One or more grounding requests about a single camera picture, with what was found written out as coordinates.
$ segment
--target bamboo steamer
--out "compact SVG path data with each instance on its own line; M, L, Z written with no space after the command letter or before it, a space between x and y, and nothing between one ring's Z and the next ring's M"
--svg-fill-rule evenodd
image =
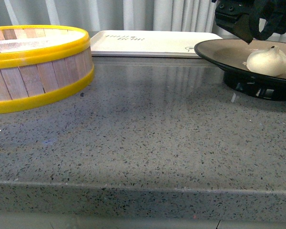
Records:
M93 77L87 31L53 25L0 27L0 114L67 98Z

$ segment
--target speckled countertop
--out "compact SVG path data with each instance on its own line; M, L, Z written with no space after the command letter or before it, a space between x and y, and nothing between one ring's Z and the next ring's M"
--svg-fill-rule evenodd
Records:
M203 60L93 61L80 93L0 115L0 210L286 221L286 102Z

